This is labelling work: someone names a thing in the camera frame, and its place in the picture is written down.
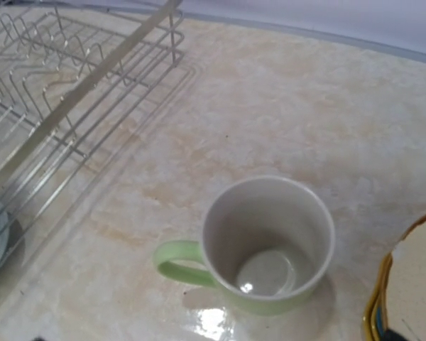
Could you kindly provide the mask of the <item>cream speckled plate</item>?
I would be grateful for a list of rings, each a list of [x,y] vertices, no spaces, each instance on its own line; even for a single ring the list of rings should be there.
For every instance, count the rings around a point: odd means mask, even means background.
[[[407,340],[426,340],[426,218],[393,249],[383,297],[386,327]]]

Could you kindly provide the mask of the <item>blue dotted plate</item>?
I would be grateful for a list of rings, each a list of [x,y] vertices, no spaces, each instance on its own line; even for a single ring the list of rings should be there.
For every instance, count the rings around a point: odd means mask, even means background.
[[[383,322],[381,317],[381,307],[375,303],[371,311],[371,334],[374,340],[380,340],[384,334]]]

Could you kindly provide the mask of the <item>green ceramic mug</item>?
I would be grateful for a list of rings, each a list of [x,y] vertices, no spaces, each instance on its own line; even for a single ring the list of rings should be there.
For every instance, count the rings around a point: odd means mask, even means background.
[[[248,313],[279,315],[316,289],[335,246],[332,216],[311,189],[260,175],[220,192],[200,238],[161,244],[153,265],[174,281],[218,289]]]

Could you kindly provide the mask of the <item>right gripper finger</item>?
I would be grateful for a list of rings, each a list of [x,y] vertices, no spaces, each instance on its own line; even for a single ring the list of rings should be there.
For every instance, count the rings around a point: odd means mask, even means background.
[[[387,329],[381,335],[381,341],[409,341],[409,339],[394,330]]]

